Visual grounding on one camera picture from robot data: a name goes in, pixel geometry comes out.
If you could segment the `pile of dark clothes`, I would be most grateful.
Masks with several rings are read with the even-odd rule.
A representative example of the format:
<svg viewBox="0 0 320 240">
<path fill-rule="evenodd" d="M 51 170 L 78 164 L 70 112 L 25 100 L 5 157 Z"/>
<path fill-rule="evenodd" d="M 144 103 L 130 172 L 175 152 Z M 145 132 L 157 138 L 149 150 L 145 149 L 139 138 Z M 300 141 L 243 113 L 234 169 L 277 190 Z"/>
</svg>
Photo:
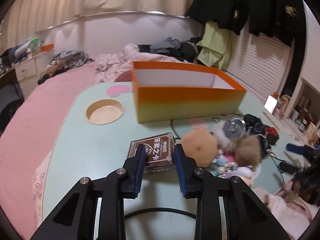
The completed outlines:
<svg viewBox="0 0 320 240">
<path fill-rule="evenodd" d="M 138 49 L 141 53 L 164 55 L 174 57 L 181 62 L 197 63 L 197 57 L 202 50 L 202 47 L 197 45 L 200 41 L 200 37 L 192 37 L 187 41 L 169 37 L 153 44 L 139 44 Z"/>
</svg>

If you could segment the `orange cardboard box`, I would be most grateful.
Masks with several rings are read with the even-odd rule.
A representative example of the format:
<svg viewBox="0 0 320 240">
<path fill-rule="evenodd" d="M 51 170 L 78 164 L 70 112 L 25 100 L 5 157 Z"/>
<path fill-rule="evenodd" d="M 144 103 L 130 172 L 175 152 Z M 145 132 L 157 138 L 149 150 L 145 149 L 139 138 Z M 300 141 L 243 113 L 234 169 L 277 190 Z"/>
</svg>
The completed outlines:
<svg viewBox="0 0 320 240">
<path fill-rule="evenodd" d="M 156 61 L 133 62 L 132 90 L 140 123 L 231 114 L 246 94 L 217 68 Z"/>
</svg>

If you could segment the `smartphone with lit screen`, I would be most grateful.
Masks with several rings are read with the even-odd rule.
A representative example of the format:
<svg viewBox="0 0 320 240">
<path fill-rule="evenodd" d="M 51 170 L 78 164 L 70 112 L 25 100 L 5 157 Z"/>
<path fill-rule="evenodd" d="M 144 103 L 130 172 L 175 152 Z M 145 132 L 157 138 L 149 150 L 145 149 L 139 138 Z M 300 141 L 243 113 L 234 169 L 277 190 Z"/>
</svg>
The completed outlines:
<svg viewBox="0 0 320 240">
<path fill-rule="evenodd" d="M 264 103 L 264 109 L 266 109 L 269 113 L 273 114 L 276 109 L 278 100 L 272 95 L 269 95 Z"/>
</svg>

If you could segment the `white desk with drawers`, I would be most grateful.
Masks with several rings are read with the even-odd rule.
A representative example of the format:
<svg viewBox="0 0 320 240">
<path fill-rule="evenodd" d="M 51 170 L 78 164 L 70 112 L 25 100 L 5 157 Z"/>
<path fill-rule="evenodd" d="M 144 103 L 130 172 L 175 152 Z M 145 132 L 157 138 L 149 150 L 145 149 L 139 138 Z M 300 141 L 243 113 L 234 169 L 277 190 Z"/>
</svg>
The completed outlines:
<svg viewBox="0 0 320 240">
<path fill-rule="evenodd" d="M 1 88 L 9 83 L 19 85 L 23 98 L 26 99 L 37 87 L 40 74 L 54 56 L 54 44 L 49 43 L 41 48 L 41 52 L 11 67 L 1 74 Z"/>
</svg>

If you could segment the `brown plush toy keychain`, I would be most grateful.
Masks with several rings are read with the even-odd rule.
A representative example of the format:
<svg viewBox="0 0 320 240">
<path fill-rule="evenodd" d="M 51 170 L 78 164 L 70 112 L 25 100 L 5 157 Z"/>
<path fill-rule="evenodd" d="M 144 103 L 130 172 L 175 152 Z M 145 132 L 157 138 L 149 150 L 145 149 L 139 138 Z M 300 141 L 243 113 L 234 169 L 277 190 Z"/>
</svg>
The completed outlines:
<svg viewBox="0 0 320 240">
<path fill-rule="evenodd" d="M 198 167 L 207 168 L 218 152 L 218 142 L 206 128 L 196 128 L 180 140 L 186 156 L 193 158 Z"/>
</svg>

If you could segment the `dark red pillow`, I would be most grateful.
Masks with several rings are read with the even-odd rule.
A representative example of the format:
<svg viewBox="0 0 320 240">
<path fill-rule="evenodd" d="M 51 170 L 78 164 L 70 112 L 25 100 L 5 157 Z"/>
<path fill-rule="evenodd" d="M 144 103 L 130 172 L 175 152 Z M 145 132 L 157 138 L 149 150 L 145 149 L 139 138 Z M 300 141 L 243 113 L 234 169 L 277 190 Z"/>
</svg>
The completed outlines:
<svg viewBox="0 0 320 240">
<path fill-rule="evenodd" d="M 132 81 L 132 70 L 128 70 L 120 74 L 114 82 L 131 82 Z"/>
</svg>

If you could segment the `pink crumpled blanket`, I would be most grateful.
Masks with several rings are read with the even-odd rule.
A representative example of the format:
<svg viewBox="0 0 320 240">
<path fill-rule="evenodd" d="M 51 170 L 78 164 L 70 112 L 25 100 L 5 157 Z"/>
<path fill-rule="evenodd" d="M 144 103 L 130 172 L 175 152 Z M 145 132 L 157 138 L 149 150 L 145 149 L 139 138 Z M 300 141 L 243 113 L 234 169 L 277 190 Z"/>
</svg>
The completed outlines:
<svg viewBox="0 0 320 240">
<path fill-rule="evenodd" d="M 170 56 L 141 53 L 136 44 L 129 43 L 121 54 L 101 54 L 95 58 L 95 83 L 114 82 L 121 74 L 131 70 L 135 61 L 188 63 Z"/>
</svg>

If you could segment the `beige curtain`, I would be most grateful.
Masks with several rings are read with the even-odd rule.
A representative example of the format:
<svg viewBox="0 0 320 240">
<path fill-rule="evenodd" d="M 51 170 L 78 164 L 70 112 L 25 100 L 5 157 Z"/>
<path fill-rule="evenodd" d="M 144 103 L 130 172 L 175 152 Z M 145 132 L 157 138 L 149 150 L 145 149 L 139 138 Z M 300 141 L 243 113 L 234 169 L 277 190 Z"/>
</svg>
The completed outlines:
<svg viewBox="0 0 320 240">
<path fill-rule="evenodd" d="M 159 11 L 183 16 L 193 0 L 15 0 L 1 20 L 1 52 L 38 31 L 77 18 L 118 11 Z"/>
</svg>

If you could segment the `patterned clothes pile on bed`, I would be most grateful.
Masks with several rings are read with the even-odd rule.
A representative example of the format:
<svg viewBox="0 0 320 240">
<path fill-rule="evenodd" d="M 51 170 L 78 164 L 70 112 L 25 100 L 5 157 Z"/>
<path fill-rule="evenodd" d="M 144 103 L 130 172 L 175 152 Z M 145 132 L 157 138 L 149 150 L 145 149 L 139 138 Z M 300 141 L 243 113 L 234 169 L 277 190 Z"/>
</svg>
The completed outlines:
<svg viewBox="0 0 320 240">
<path fill-rule="evenodd" d="M 78 68 L 94 60 L 83 50 L 62 51 L 55 55 L 52 61 L 40 73 L 38 85 L 43 84 L 49 78 L 65 73 L 71 69 Z"/>
</svg>

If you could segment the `white fluffy pompom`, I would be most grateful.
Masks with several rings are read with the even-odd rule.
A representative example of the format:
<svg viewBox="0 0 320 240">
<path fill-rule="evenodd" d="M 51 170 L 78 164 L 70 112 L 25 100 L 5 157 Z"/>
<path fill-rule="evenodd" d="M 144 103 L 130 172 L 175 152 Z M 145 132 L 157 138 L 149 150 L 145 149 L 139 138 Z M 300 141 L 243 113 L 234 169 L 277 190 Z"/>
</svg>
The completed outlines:
<svg viewBox="0 0 320 240">
<path fill-rule="evenodd" d="M 238 143 L 247 136 L 246 124 L 240 118 L 221 120 L 213 127 L 212 133 L 223 152 L 233 152 Z"/>
</svg>

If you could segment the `tan fluffy pompom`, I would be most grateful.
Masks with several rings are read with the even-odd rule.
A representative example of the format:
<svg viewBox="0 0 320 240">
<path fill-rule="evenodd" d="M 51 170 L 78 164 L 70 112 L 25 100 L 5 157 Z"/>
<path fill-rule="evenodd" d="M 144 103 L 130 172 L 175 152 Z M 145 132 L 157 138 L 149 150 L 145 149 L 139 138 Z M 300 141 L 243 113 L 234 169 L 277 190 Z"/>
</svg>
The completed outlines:
<svg viewBox="0 0 320 240">
<path fill-rule="evenodd" d="M 260 142 L 255 135 L 239 139 L 235 148 L 235 162 L 238 166 L 256 167 L 260 163 Z"/>
</svg>

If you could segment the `black hanging jacket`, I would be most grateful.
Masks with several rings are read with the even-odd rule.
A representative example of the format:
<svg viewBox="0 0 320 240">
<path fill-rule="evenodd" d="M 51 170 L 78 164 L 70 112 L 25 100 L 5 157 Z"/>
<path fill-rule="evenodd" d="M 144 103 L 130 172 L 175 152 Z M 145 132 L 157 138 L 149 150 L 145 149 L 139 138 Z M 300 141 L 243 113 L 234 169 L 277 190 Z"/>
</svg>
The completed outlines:
<svg viewBox="0 0 320 240">
<path fill-rule="evenodd" d="M 193 0 L 186 15 L 201 24 L 217 23 L 240 35 L 245 24 L 249 33 L 275 37 L 287 46 L 296 39 L 303 16 L 302 0 Z"/>
</svg>

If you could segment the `light green hanging garment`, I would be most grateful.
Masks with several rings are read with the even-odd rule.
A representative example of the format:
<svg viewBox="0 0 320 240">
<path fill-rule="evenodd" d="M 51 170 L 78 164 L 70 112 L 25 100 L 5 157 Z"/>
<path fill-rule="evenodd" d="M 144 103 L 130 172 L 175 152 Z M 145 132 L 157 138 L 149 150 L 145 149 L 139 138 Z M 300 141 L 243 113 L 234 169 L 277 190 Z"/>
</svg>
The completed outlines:
<svg viewBox="0 0 320 240">
<path fill-rule="evenodd" d="M 207 22 L 202 40 L 197 43 L 201 51 L 197 60 L 208 67 L 216 67 L 226 71 L 230 58 L 232 46 L 232 32 L 220 29 L 215 22 Z"/>
</svg>

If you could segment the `brown card deck box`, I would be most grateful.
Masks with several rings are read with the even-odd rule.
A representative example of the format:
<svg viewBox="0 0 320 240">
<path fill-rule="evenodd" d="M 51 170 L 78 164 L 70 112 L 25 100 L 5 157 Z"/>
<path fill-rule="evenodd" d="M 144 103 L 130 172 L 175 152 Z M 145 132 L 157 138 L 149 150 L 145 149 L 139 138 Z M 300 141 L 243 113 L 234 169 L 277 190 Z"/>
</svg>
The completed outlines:
<svg viewBox="0 0 320 240">
<path fill-rule="evenodd" d="M 127 158 L 135 156 L 140 144 L 145 146 L 144 171 L 146 173 L 168 172 L 175 168 L 172 156 L 176 141 L 172 132 L 131 141 Z"/>
</svg>

